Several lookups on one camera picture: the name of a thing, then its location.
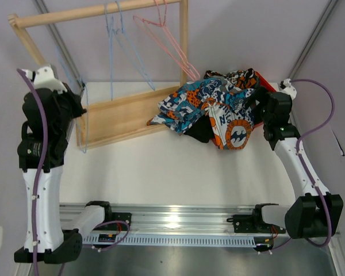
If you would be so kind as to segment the orange camouflage shorts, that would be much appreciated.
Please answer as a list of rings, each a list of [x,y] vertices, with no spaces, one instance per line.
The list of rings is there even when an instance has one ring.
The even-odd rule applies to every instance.
[[[247,70],[236,70],[226,74],[207,70],[204,74],[204,79],[208,78],[226,80],[240,89],[256,89],[260,86],[259,74],[253,68],[249,68]]]

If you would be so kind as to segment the teal patterned shorts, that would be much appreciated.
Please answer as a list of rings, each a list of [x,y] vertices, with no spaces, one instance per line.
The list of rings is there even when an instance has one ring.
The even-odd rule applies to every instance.
[[[202,116],[210,117],[211,141],[221,150],[243,149],[254,127],[256,89],[240,89],[223,79],[208,78],[183,85],[158,103],[159,113],[148,126],[165,125],[179,135]]]

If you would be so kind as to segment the black shorts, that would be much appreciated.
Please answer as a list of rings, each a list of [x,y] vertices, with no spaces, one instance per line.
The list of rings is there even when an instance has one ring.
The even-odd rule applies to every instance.
[[[201,143],[208,143],[214,139],[213,129],[210,123],[210,117],[204,115],[200,117],[185,133]]]

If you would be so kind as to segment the blue hanger holding green shorts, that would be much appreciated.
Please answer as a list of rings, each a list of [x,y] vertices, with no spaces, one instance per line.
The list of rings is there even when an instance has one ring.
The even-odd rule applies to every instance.
[[[129,38],[125,27],[124,27],[124,20],[123,20],[123,13],[121,10],[121,5],[120,1],[115,1],[117,4],[117,11],[119,13],[119,18],[120,18],[120,27],[115,28],[116,30],[116,35],[113,37],[113,40],[116,39],[117,44],[121,48],[122,52],[125,54],[133,68],[140,74],[140,76],[143,78],[145,83],[149,85],[149,87],[155,91],[156,87],[145,69],[144,63],[139,55],[139,52],[136,49],[136,46],[132,42],[132,40]]]

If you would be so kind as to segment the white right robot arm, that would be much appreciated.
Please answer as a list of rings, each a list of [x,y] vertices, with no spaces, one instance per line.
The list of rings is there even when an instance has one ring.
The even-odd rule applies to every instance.
[[[264,232],[271,225],[285,229],[292,239],[313,243],[323,237],[327,245],[335,234],[343,209],[343,200],[331,194],[311,165],[302,136],[290,123],[292,98],[282,92],[255,90],[255,116],[263,122],[263,135],[282,162],[293,186],[296,200],[291,206],[259,204],[251,217],[254,230]]]

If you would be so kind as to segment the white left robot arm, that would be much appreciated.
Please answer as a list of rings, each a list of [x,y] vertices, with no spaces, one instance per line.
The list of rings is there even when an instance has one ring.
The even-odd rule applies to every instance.
[[[60,223],[60,182],[73,119],[86,113],[80,96],[36,88],[24,97],[21,142],[17,148],[25,181],[28,226],[26,240],[14,253],[16,263],[62,264],[75,261],[93,229],[109,229],[112,208],[107,201],[90,201],[65,227]]]

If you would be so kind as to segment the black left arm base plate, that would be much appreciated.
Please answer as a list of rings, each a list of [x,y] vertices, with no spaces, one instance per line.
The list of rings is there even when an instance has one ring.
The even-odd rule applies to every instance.
[[[107,230],[107,231],[126,231],[127,230],[126,224],[131,226],[132,214],[130,212],[120,212],[120,211],[108,212],[105,215],[104,222],[108,223],[111,221],[113,223],[103,226],[102,229]]]

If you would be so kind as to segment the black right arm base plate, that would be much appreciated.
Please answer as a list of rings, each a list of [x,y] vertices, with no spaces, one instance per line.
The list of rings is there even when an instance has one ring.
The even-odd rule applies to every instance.
[[[236,214],[229,217],[227,222],[233,225],[235,233],[286,233],[285,229],[264,222],[262,216],[258,214]]]

